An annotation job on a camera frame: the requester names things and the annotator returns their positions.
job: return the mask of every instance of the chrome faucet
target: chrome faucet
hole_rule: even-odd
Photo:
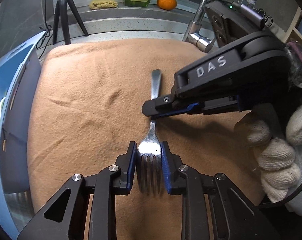
[[[207,37],[203,37],[199,34],[201,29],[201,21],[205,14],[204,5],[207,3],[208,0],[201,0],[199,7],[194,15],[193,20],[189,22],[187,27],[187,31],[184,34],[183,40],[193,45],[197,46],[199,50],[203,52],[209,52],[213,44],[215,42],[215,38],[213,40],[208,39]]]

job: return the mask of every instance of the yellow cloth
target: yellow cloth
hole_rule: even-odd
[[[151,71],[160,69],[161,95],[173,74],[205,54],[194,45],[131,39],[61,46],[43,62],[30,116],[28,172],[35,210],[75,173],[96,174],[126,153],[131,140],[146,136],[150,119],[141,113],[150,99]],[[264,192],[247,168],[246,150],[233,134],[246,113],[179,115],[159,119],[156,133],[172,153],[200,173],[225,173],[258,204]],[[181,238],[182,197],[116,196],[119,240]]]
[[[118,3],[115,0],[92,0],[89,4],[91,10],[115,7],[118,7]]]

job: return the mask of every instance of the metal fork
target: metal fork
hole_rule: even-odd
[[[155,69],[151,74],[151,99],[159,96],[161,71]],[[142,193],[160,193],[161,188],[161,146],[155,135],[155,120],[151,119],[150,129],[138,147],[136,174]]]

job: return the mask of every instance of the silver bolt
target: silver bolt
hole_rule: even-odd
[[[186,165],[184,165],[184,164],[182,164],[182,165],[179,167],[179,170],[180,170],[180,171],[187,171],[188,169],[189,169],[189,167],[186,166]]]
[[[78,180],[80,180],[81,178],[82,178],[81,174],[74,174],[74,175],[72,176],[72,179],[73,179],[74,181],[78,181]]]
[[[219,179],[219,180],[225,180],[226,176],[223,173],[218,173],[217,174],[217,179]]]
[[[117,171],[117,170],[118,170],[118,166],[116,166],[116,165],[111,165],[111,166],[109,167],[109,170],[110,170],[110,171]]]

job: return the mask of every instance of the lamp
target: lamp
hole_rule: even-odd
[[[53,23],[53,40],[52,40],[53,45],[56,44],[57,29],[59,27],[60,16],[61,16],[61,26],[62,26],[62,32],[64,37],[64,43],[65,45],[71,44],[67,5],[69,5],[84,35],[89,36],[73,0],[57,0],[55,6],[54,23]]]

